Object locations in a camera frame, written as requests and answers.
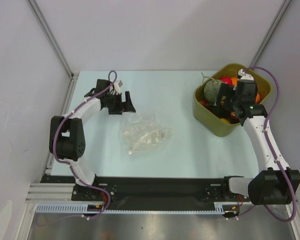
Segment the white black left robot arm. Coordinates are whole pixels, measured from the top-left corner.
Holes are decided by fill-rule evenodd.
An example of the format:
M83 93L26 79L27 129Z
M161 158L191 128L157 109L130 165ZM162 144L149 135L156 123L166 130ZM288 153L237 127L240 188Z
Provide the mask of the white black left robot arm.
M85 123L102 109L107 109L109 115L136 112L129 91L124 92L125 100L122 99L122 85L121 81L98 79L96 87L84 95L74 110L50 120L49 151L58 163L69 167L78 185L91 186L96 178L83 158Z

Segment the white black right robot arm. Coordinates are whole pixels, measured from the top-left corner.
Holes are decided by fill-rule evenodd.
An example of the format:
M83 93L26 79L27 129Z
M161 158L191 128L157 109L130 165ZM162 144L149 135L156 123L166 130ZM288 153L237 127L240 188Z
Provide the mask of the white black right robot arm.
M296 202L300 172L291 169L280 153L269 126L269 115L256 103L257 84L239 80L235 87L221 83L215 105L233 112L247 133L258 162L259 173L253 178L230 177L232 193L249 198L253 205L289 205Z

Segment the clear zip top bag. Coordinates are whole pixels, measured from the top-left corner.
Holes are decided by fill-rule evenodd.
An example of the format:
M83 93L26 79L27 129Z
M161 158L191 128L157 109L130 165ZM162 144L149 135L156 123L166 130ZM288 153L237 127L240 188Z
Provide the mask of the clear zip top bag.
M128 155L155 151L172 137L172 129L158 121L154 114L124 115L120 133Z

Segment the green netted fake melon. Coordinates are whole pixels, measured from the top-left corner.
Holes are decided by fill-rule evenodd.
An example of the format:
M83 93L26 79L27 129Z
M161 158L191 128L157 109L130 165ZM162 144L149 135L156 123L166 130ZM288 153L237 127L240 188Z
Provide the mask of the green netted fake melon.
M219 79L214 79L211 76L202 75L202 86L203 86L203 98L210 104L215 104L217 100L217 96L223 83Z

